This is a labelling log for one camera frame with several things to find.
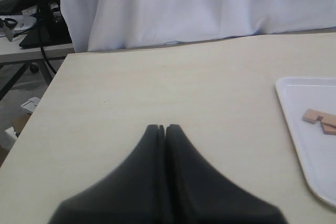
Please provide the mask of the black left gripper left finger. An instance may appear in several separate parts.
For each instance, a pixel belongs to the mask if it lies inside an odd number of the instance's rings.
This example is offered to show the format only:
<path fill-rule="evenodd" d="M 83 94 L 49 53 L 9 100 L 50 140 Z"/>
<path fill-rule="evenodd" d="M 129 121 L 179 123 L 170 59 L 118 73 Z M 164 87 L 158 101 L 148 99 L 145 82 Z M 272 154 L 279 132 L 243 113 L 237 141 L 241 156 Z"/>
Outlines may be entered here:
<path fill-rule="evenodd" d="M 63 201 L 49 222 L 167 223 L 163 126 L 147 126 L 137 146 L 117 168 Z"/>

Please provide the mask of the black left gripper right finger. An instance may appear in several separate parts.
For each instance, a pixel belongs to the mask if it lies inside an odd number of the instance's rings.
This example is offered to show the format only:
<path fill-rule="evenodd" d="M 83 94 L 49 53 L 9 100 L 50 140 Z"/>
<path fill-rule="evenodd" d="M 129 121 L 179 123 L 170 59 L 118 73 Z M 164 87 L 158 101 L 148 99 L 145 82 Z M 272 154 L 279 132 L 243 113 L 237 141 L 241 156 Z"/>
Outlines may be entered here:
<path fill-rule="evenodd" d="M 279 208 L 216 170 L 179 125 L 166 129 L 165 160 L 176 223 L 287 223 Z"/>

